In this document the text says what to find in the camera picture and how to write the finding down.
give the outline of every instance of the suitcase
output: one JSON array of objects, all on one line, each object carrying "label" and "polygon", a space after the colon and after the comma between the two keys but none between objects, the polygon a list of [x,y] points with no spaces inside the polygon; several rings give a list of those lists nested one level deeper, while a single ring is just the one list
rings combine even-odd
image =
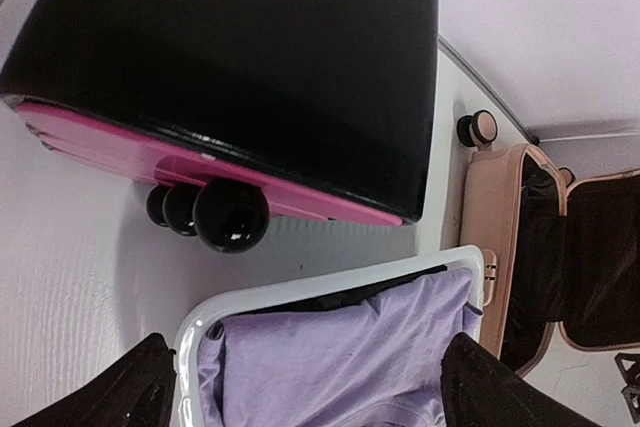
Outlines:
[{"label": "suitcase", "polygon": [[[347,305],[357,303],[381,289],[410,281],[425,270],[433,272],[444,266],[474,272],[469,302],[481,305],[482,255],[471,246],[322,277],[227,292],[192,311],[180,328],[176,350],[169,349],[162,335],[152,334],[86,386],[15,427],[169,427],[172,410],[180,425],[201,427],[204,418],[197,375],[198,345],[221,318],[272,308],[276,311],[332,310],[344,306],[336,305],[336,300],[346,301]],[[441,389],[448,426],[597,427],[518,379],[475,342],[478,335],[474,332],[473,338],[466,334],[454,337],[442,361]],[[276,381],[286,381],[286,375],[283,369],[283,377]],[[495,409],[497,404],[502,408]]]},{"label": "suitcase", "polygon": [[534,145],[492,151],[494,128],[484,111],[458,125],[479,147],[461,244],[487,264],[480,344],[521,376],[555,323],[578,350],[640,346],[640,170],[575,182]]},{"label": "suitcase", "polygon": [[437,24],[437,0],[38,0],[0,98],[46,149],[158,185],[151,220],[221,252],[271,216],[411,224]]}]

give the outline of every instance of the purple clothing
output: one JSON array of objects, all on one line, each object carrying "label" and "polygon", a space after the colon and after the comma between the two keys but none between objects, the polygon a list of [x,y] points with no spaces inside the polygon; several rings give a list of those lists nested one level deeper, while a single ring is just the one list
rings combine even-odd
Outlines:
[{"label": "purple clothing", "polygon": [[198,351],[206,427],[445,425],[440,363],[477,327],[467,269],[329,312],[228,317]]}]

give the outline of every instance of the suitcase wheel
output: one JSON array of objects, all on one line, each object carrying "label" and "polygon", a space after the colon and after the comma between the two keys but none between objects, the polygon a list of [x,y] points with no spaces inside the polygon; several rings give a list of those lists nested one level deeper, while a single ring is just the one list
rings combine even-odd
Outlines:
[{"label": "suitcase wheel", "polygon": [[462,145],[470,148],[489,146],[498,138],[498,123],[487,110],[461,117],[456,130]]},{"label": "suitcase wheel", "polygon": [[147,215],[154,224],[160,227],[169,227],[162,212],[162,204],[167,192],[169,192],[169,187],[158,185],[149,192],[147,197]]},{"label": "suitcase wheel", "polygon": [[171,230],[185,237],[194,237],[193,204],[200,187],[191,184],[176,184],[169,189],[162,201],[162,214]]},{"label": "suitcase wheel", "polygon": [[214,179],[205,185],[193,214],[198,234],[218,252],[250,249],[269,226],[269,204],[262,190],[229,179]]},{"label": "suitcase wheel", "polygon": [[571,169],[567,167],[561,167],[558,170],[560,170],[560,174],[564,179],[564,184],[567,187],[569,187],[571,184],[573,184],[576,181],[576,175],[571,171]]},{"label": "suitcase wheel", "polygon": [[229,179],[214,179],[202,188],[158,185],[147,197],[147,215],[154,224],[180,235],[199,235],[224,253],[254,247],[269,226],[269,204],[262,190]]}]

